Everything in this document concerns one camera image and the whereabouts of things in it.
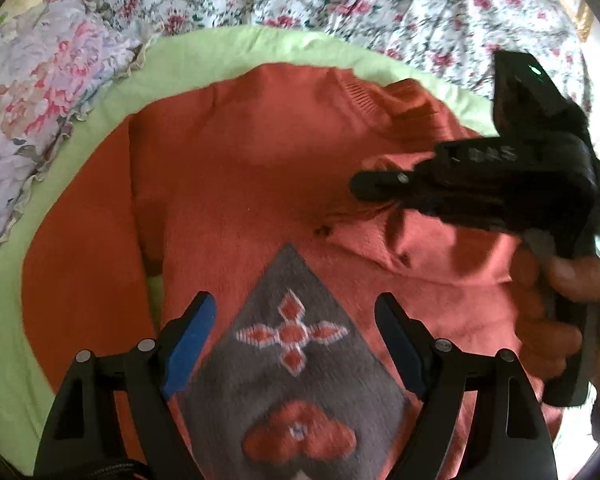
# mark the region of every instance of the pink floral fabric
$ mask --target pink floral fabric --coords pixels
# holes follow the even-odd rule
[[[68,122],[133,61],[131,40],[80,0],[47,0],[0,28],[0,241]]]
[[[563,94],[590,106],[580,41],[557,0],[89,1],[117,30],[137,21],[167,34],[239,24],[321,30],[488,97],[493,51],[526,50]]]

